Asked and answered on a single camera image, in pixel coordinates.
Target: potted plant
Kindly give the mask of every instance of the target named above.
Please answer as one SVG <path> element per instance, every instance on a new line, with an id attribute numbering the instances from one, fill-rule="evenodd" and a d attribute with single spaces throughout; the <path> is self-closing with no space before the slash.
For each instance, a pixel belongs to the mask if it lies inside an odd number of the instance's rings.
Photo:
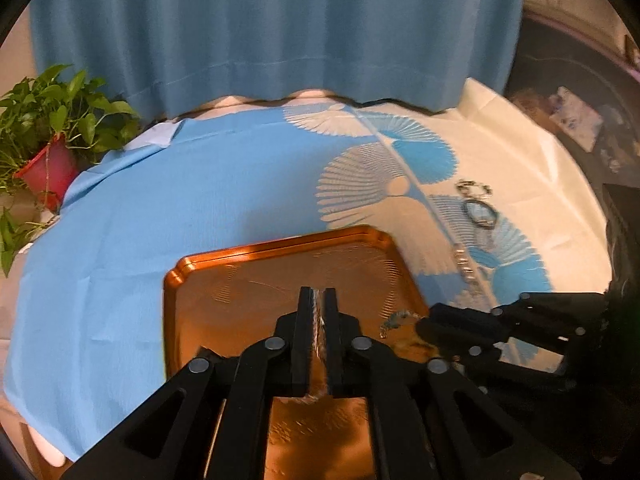
<path id="1" fill-rule="evenodd" d="M 37 78 L 25 78 L 0 100 L 0 192 L 26 187 L 55 212 L 79 168 L 119 150 L 140 131 L 138 115 L 126 101 L 98 91 L 104 80 L 77 72 L 58 80 L 69 65 L 54 65 Z M 16 222 L 0 216 L 0 262 L 7 274 L 15 254 L 47 223 Z"/>

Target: curtain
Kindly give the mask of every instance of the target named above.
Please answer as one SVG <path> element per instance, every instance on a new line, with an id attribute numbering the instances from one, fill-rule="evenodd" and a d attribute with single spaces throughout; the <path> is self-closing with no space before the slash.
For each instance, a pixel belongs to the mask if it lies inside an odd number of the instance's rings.
<path id="1" fill-rule="evenodd" d="M 147 119 L 209 100 L 323 88 L 457 105 L 506 83 L 522 0 L 33 0 L 39 70 L 85 68 Z"/>

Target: silver screw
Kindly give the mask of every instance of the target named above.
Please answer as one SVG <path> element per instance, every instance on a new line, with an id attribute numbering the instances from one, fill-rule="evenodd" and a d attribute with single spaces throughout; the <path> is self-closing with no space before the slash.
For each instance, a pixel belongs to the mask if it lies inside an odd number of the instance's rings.
<path id="1" fill-rule="evenodd" d="M 200 374 L 209 369 L 209 361 L 202 357 L 196 357 L 189 361 L 189 371 L 192 374 Z"/>
<path id="2" fill-rule="evenodd" d="M 356 350 L 369 350 L 371 348 L 371 339 L 364 336 L 354 337 L 351 341 L 351 346 Z"/>
<path id="3" fill-rule="evenodd" d="M 264 347 L 267 350 L 282 350 L 284 348 L 285 341 L 281 337 L 270 337 L 264 342 Z"/>
<path id="4" fill-rule="evenodd" d="M 444 372 L 449 370 L 449 365 L 442 359 L 432 359 L 431 361 L 429 361 L 429 364 L 427 364 L 427 368 L 434 374 L 443 374 Z"/>

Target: tray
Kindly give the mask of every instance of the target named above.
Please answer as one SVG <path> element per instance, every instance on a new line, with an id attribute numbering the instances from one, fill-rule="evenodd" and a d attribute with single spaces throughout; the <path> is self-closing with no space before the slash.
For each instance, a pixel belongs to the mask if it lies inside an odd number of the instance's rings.
<path id="1" fill-rule="evenodd" d="M 234 356 L 272 335 L 277 318 L 296 310 L 303 285 L 335 287 L 340 310 L 372 338 L 394 311 L 428 312 L 391 236 L 368 226 L 187 256 L 164 280 L 167 375 L 200 346 Z M 404 328 L 384 341 L 403 357 L 425 359 Z M 373 478 L 364 400 L 333 399 L 324 384 L 318 354 L 311 395 L 274 400 L 265 479 Z"/>

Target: red flower pot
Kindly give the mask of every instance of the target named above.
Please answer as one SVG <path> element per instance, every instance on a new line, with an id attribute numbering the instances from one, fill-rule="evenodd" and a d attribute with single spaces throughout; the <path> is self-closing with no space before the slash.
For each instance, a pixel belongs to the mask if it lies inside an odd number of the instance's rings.
<path id="1" fill-rule="evenodd" d="M 29 163 L 14 174 L 49 210 L 57 211 L 66 190 L 80 172 L 64 137 L 52 140 Z"/>

